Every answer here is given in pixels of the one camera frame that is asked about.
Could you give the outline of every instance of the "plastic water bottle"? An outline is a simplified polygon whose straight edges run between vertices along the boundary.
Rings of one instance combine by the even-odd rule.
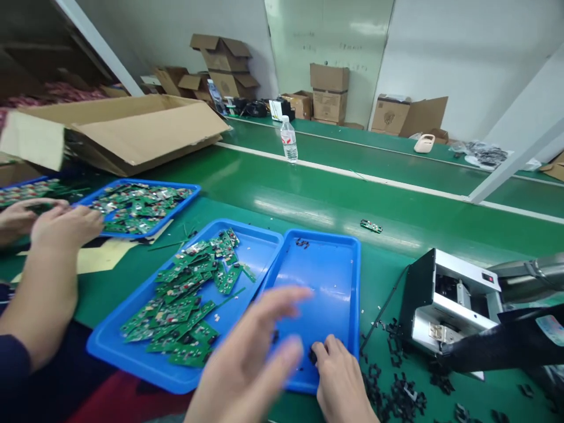
[[[296,131],[290,124],[290,118],[286,115],[282,116],[282,128],[280,128],[282,137],[282,145],[284,146],[284,155],[290,163],[298,161],[298,146],[296,145]]]

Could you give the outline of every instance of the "pile of fabric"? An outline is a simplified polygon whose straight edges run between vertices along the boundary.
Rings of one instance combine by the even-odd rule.
[[[21,95],[10,97],[2,102],[0,107],[0,133],[4,128],[6,116],[10,109],[28,106],[45,106],[57,103],[74,103],[88,100],[101,100],[107,98],[99,89],[93,91],[81,91],[66,82],[48,82],[45,84],[48,94],[43,96],[28,97]]]

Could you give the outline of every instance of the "person's arm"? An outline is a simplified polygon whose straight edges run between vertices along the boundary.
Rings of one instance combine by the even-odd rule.
[[[57,352],[78,300],[78,251],[103,229],[98,211],[80,206],[65,212],[55,207],[37,219],[22,280],[0,317],[0,335],[11,335],[25,347],[31,371]]]

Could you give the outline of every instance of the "bottle label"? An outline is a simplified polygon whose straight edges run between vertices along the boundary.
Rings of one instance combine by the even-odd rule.
[[[564,347],[564,327],[553,315],[539,317],[536,323],[548,339],[559,347]]]
[[[292,134],[281,134],[282,137],[282,144],[292,144],[295,141],[294,136],[292,136]]]

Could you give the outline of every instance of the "white ceiling beam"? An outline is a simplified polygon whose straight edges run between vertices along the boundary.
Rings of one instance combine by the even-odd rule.
[[[78,3],[75,0],[55,0],[55,2],[107,64],[113,74],[116,75],[125,89],[135,97],[145,95]]]

